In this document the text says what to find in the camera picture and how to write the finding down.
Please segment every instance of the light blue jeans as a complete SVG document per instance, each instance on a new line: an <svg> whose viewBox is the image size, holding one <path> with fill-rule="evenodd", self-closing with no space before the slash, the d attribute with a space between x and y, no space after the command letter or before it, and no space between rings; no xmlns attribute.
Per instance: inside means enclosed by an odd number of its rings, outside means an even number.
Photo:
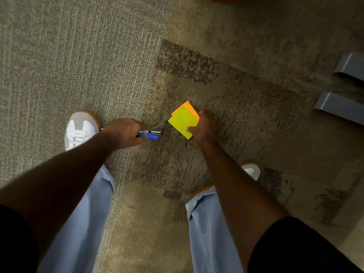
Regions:
<svg viewBox="0 0 364 273"><path fill-rule="evenodd" d="M115 183L103 165L54 239L38 273L91 273ZM215 187L186 204L195 273L242 273Z"/></svg>
<svg viewBox="0 0 364 273"><path fill-rule="evenodd" d="M243 273L215 187L186 204L195 273Z"/></svg>
<svg viewBox="0 0 364 273"><path fill-rule="evenodd" d="M38 273L91 273L115 183L103 165L57 234Z"/></svg>

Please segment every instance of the shoelace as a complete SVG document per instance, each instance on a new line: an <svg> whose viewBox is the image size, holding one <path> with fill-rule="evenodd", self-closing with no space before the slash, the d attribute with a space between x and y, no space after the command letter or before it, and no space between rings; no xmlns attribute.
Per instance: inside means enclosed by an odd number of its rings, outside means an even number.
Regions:
<svg viewBox="0 0 364 273"><path fill-rule="evenodd" d="M83 130L75 130L70 140L70 146L66 150L70 150L80 144L86 142L90 138L89 134Z"/></svg>

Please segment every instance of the right hand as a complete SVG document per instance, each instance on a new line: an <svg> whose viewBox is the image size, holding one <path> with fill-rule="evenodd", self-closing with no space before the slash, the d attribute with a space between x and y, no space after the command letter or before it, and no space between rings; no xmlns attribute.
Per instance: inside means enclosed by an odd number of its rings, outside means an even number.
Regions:
<svg viewBox="0 0 364 273"><path fill-rule="evenodd" d="M197 126L190 126L186 131L191 132L197 143L215 143L220 128L220 120L207 109L198 112L200 120Z"/></svg>
<svg viewBox="0 0 364 273"><path fill-rule="evenodd" d="M101 135L107 135L113 142L115 149L123 149L142 144L144 137L137 137L140 130L146 130L145 123L134 119L116 119L107 125Z"/></svg>

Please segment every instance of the yellow sticky note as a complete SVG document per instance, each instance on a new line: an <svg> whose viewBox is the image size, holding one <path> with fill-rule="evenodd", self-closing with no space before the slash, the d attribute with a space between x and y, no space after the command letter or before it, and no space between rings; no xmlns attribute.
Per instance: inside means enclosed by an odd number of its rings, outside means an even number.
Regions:
<svg viewBox="0 0 364 273"><path fill-rule="evenodd" d="M200 116L197 114L196 110L192 107L192 105L190 104L189 101L186 101L183 105L181 105L180 107L178 107L176 110L173 111L172 116L181 108L184 107L185 109L187 109L189 111L189 113L191 113L192 116L194 116L194 118L196 120L200 119Z"/></svg>
<svg viewBox="0 0 364 273"><path fill-rule="evenodd" d="M174 115L168 120L184 137L190 139L192 137L191 132L187 132L186 128L189 126L196 126L198 120L185 108L181 107Z"/></svg>

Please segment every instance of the sneaker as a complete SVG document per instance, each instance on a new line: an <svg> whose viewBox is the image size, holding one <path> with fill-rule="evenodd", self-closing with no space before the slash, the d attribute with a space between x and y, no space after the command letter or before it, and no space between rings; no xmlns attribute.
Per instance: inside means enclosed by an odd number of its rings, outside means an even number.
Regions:
<svg viewBox="0 0 364 273"><path fill-rule="evenodd" d="M73 113L68 121L64 136L66 151L86 142L100 132L100 128L99 120L90 111L79 110Z"/></svg>
<svg viewBox="0 0 364 273"><path fill-rule="evenodd" d="M254 181L257 181L260 176L260 168L255 163L245 163L240 165L241 168L251 177ZM209 190L214 186L214 184L209 184L206 187L199 189L197 192L194 193L193 197L197 196L199 193L203 191Z"/></svg>
<svg viewBox="0 0 364 273"><path fill-rule="evenodd" d="M257 164L255 163L245 163L240 165L241 168L247 173L249 174L249 176L251 178L253 178L255 181L258 180L259 176L260 176L260 168L258 167Z"/></svg>

